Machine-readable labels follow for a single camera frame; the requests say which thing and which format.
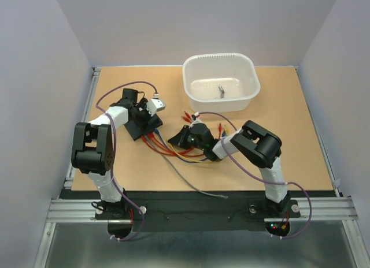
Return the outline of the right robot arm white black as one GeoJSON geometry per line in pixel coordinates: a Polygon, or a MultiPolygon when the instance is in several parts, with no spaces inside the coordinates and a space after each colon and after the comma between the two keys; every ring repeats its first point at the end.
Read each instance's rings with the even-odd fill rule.
{"type": "Polygon", "coordinates": [[[254,121],[248,120],[233,134],[219,139],[213,137],[203,122],[194,121],[191,125],[185,125],[168,143],[185,150],[197,148],[212,162],[241,153],[261,173],[267,212],[279,216],[286,211],[290,195],[280,161],[282,141],[254,121]]]}

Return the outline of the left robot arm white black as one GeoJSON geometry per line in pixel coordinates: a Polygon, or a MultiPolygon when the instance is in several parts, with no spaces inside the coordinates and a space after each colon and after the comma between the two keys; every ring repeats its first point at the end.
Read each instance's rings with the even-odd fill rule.
{"type": "Polygon", "coordinates": [[[124,188],[112,176],[115,159],[114,134],[124,126],[133,140],[148,135],[162,125],[158,112],[165,109],[165,103],[155,92],[151,99],[140,92],[123,89],[120,100],[94,120],[75,125],[71,163],[75,169],[88,175],[98,188],[101,200],[109,204],[109,212],[115,218],[128,214],[128,203],[122,200],[124,188]]]}

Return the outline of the small metal clip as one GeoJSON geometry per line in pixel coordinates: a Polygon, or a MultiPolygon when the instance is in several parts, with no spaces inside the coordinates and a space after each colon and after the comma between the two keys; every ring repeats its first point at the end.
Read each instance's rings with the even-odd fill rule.
{"type": "Polygon", "coordinates": [[[215,99],[224,99],[225,98],[225,91],[224,88],[219,85],[218,86],[219,96],[215,97],[215,99]]]}

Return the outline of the white plastic tub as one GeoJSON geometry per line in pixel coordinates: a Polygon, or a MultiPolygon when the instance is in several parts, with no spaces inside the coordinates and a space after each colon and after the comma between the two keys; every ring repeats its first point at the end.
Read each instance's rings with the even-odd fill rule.
{"type": "Polygon", "coordinates": [[[182,74],[190,107],[199,113],[244,110],[261,89],[252,60],[239,53],[192,56],[185,60],[182,74]],[[224,88],[224,99],[215,99],[219,85],[224,88]]]}

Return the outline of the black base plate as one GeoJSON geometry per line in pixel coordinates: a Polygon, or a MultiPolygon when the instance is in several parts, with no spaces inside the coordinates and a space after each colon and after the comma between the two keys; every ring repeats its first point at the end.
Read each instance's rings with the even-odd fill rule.
{"type": "Polygon", "coordinates": [[[266,218],[283,214],[266,207],[263,191],[226,191],[225,198],[195,191],[129,191],[146,208],[145,232],[264,231],[266,218]]]}

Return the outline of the aluminium rail frame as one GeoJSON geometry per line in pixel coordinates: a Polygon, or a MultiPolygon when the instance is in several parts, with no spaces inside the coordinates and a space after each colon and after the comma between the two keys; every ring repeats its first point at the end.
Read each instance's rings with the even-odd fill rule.
{"type": "Polygon", "coordinates": [[[115,240],[92,227],[129,229],[129,220],[96,218],[91,206],[96,192],[63,189],[50,203],[35,266],[75,267],[84,249],[87,267],[127,267],[132,251],[147,256],[153,249],[189,258],[219,248],[242,250],[243,266],[255,260],[270,267],[342,267],[344,259],[353,267],[369,266],[353,200],[337,191],[310,191],[308,196],[293,191],[287,241],[270,233],[278,217],[262,216],[261,191],[218,192],[213,197],[190,191],[130,195],[146,207],[146,222],[135,227],[136,237],[119,252],[115,240]]]}

